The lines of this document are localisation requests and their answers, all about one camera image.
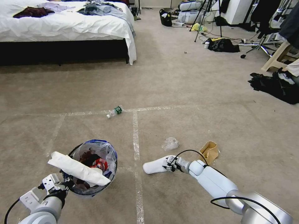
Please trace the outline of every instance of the green bottle label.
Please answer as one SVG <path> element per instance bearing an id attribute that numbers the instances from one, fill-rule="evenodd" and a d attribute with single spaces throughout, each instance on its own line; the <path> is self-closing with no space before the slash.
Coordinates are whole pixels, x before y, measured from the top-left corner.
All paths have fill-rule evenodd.
<path id="1" fill-rule="evenodd" d="M 115 110 L 115 112 L 116 112 L 117 114 L 121 114 L 121 112 L 122 112 L 122 109 L 121 109 L 120 106 L 114 108 L 114 110 Z"/>

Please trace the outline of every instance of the white wall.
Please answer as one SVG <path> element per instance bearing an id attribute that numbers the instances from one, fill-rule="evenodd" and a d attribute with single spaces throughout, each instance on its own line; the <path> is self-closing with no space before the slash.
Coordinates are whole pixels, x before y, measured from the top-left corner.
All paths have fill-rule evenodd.
<path id="1" fill-rule="evenodd" d="M 141 7 L 169 8 L 171 0 L 140 0 Z M 172 7 L 177 8 L 181 0 L 172 0 Z"/>

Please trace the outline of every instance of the beige carpet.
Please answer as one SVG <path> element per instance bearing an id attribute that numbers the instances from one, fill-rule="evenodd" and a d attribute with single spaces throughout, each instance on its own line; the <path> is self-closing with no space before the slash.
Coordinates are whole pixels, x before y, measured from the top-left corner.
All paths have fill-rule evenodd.
<path id="1" fill-rule="evenodd" d="M 116 179 L 89 200 L 69 193 L 61 224 L 239 223 L 241 216 L 211 205 L 191 176 L 142 170 L 144 162 L 199 149 L 208 140 L 219 145 L 217 169 L 298 223 L 298 106 L 254 91 L 247 82 L 250 73 L 262 73 L 267 56 L 254 51 L 240 59 L 248 48 L 206 50 L 194 43 L 195 32 L 162 26 L 157 9 L 140 17 L 133 66 L 106 61 L 0 67 L 1 221 L 21 194 L 58 172 L 46 164 L 51 152 L 67 154 L 96 138 L 118 152 Z M 254 33 L 224 27 L 223 35 L 248 39 Z M 106 110 L 119 104 L 127 112 L 106 119 Z M 176 137 L 181 146 L 164 152 L 166 137 Z M 26 214 L 17 205 L 8 221 L 17 223 Z"/>

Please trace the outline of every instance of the brown paper bag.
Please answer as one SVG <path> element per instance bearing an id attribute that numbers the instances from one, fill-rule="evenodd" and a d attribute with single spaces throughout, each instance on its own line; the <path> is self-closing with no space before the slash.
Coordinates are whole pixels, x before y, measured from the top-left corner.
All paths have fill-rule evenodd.
<path id="1" fill-rule="evenodd" d="M 218 157 L 218 146 L 212 141 L 206 142 L 206 144 L 199 151 L 205 157 L 208 165 L 211 165 L 212 162 Z M 204 159 L 201 156 L 199 156 L 199 159 L 204 162 Z"/>

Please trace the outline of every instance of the white bed sheet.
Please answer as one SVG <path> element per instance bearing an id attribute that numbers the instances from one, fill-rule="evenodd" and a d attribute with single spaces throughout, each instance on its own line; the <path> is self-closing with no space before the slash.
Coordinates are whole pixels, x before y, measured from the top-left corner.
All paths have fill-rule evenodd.
<path id="1" fill-rule="evenodd" d="M 77 11 L 85 2 L 54 2 L 75 7 L 42 18 L 13 18 L 24 8 L 37 7 L 47 0 L 0 0 L 0 42 L 8 41 L 69 41 L 111 40 L 125 38 L 129 62 L 137 59 L 135 42 L 128 23 L 114 16 L 85 16 Z M 120 2 L 110 2 L 121 8 L 134 26 L 129 8 Z"/>

